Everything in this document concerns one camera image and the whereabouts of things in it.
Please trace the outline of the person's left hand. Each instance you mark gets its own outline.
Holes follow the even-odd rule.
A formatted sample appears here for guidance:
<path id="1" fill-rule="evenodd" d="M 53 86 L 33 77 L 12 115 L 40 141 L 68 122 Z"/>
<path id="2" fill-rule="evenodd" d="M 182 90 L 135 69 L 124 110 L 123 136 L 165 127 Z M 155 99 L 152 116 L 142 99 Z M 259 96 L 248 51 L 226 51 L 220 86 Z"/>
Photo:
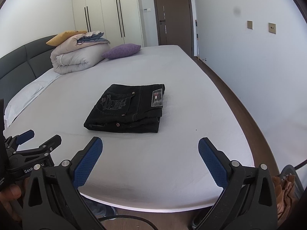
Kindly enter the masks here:
<path id="1" fill-rule="evenodd" d="M 12 208 L 11 202 L 19 199 L 22 195 L 22 190 L 21 188 L 16 185 L 12 184 L 8 186 L 6 189 L 1 191 L 1 203 L 4 206 L 6 212 L 10 215 L 10 217 L 17 221 L 20 222 L 22 218 L 20 215 Z"/>

